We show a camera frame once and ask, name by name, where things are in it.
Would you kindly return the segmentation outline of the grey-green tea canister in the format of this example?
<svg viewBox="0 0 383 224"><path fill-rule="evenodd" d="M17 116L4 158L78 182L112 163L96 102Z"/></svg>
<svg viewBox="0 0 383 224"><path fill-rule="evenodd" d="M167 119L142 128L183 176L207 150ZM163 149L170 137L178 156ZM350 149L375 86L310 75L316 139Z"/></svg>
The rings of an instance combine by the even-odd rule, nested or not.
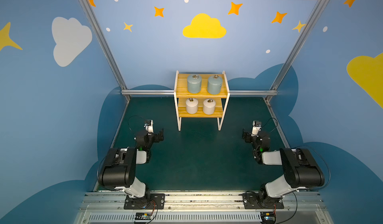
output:
<svg viewBox="0 0 383 224"><path fill-rule="evenodd" d="M202 78L198 74L190 74L187 77L187 89L190 93L199 93L201 90Z"/></svg>
<svg viewBox="0 0 383 224"><path fill-rule="evenodd" d="M222 77L218 74L214 74L208 78L207 92L212 95L218 95L222 87Z"/></svg>

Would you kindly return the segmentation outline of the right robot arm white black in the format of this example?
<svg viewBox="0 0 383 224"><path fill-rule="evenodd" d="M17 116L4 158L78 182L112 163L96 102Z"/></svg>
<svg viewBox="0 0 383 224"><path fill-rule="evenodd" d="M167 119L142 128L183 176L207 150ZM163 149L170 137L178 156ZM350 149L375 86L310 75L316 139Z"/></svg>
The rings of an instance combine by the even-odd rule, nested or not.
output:
<svg viewBox="0 0 383 224"><path fill-rule="evenodd" d="M256 129L243 131L242 139L252 145L253 157L258 164L281 166L283 169L282 176L261 185L258 200L278 201L294 191L324 185L325 176L308 149L280 148L270 151L269 134Z"/></svg>

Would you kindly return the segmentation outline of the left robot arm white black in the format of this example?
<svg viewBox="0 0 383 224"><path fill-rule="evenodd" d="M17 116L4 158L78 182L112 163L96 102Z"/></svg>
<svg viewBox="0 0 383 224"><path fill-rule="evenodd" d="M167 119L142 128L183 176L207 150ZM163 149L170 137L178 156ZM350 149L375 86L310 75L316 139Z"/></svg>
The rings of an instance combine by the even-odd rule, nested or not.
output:
<svg viewBox="0 0 383 224"><path fill-rule="evenodd" d="M153 144L163 140L163 129L157 134L141 130L135 137L135 146L109 149L98 170L99 185L110 191L122 190L131 199L148 199L150 191L136 177L136 166L148 163Z"/></svg>

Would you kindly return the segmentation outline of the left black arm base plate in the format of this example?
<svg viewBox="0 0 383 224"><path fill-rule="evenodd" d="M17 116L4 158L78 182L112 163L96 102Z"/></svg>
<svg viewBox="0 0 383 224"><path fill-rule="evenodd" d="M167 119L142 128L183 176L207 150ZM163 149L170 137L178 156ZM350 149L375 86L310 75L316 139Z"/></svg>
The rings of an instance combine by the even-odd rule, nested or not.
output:
<svg viewBox="0 0 383 224"><path fill-rule="evenodd" d="M165 194L163 193L151 193L149 196L143 198L130 198L126 197L124 203L125 210L144 210L155 209L163 210L165 204Z"/></svg>

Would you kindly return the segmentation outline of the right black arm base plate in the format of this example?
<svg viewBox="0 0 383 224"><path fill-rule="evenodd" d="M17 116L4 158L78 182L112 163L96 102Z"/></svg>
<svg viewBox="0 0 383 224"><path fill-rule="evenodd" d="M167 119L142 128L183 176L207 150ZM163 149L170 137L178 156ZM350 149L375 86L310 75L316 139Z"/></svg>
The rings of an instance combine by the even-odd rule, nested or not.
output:
<svg viewBox="0 0 383 224"><path fill-rule="evenodd" d="M246 192L242 194L245 209L284 209L281 198L271 198L266 194Z"/></svg>

